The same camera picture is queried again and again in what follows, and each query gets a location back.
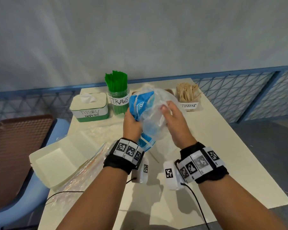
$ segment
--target black wristband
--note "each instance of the black wristband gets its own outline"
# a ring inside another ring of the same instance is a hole
[[[197,142],[196,144],[186,147],[180,151],[180,156],[181,156],[181,161],[182,161],[185,158],[187,158],[189,155],[191,155],[192,153],[200,150],[201,153],[204,155],[205,159],[207,160],[207,162],[213,168],[212,171],[195,179],[196,183],[200,184],[207,180],[217,181],[217,180],[222,179],[225,175],[229,174],[225,166],[216,167],[216,165],[213,163],[213,161],[207,155],[207,153],[203,150],[203,148],[205,148],[205,146],[202,143]]]
[[[135,143],[134,141],[130,139],[126,139],[126,138],[121,138],[121,139],[128,140],[128,141]],[[130,161],[126,160],[125,158],[113,154],[118,144],[119,144],[119,140],[116,141],[110,154],[106,157],[104,161],[104,167],[110,166],[113,168],[119,168],[119,169],[126,171],[127,174],[130,174],[131,170],[136,169],[137,166],[131,163]],[[143,154],[144,153],[142,153],[139,159],[139,162],[142,160]]]

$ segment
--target handwritten label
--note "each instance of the handwritten label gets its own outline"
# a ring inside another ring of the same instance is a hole
[[[130,94],[122,98],[110,97],[110,102],[115,106],[123,106],[129,103]]]
[[[72,110],[72,112],[76,118],[101,116],[101,115],[106,115],[108,113],[108,105],[106,105],[104,108],[99,108],[99,109]]]
[[[185,110],[194,110],[197,108],[198,102],[180,102],[180,106]]]

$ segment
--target hand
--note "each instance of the hand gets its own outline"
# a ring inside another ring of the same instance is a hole
[[[128,110],[125,113],[123,123],[123,137],[137,142],[142,134],[142,125],[135,121],[134,117]]]
[[[165,117],[174,144],[180,149],[196,144],[197,140],[192,136],[182,112],[172,101],[168,101],[167,104],[168,107],[165,105],[161,107],[161,112]]]

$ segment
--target forearm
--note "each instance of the forearm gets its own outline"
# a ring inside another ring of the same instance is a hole
[[[57,230],[112,229],[127,176],[121,169],[103,168],[66,214]]]
[[[199,184],[205,200],[224,230],[287,229],[283,222],[232,177]]]

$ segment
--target green straw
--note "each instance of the green straw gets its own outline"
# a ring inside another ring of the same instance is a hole
[[[122,98],[128,94],[127,74],[118,71],[112,71],[106,74],[105,81],[109,89],[109,95],[114,98]],[[113,105],[115,115],[125,113],[129,107],[129,103],[123,106]]]

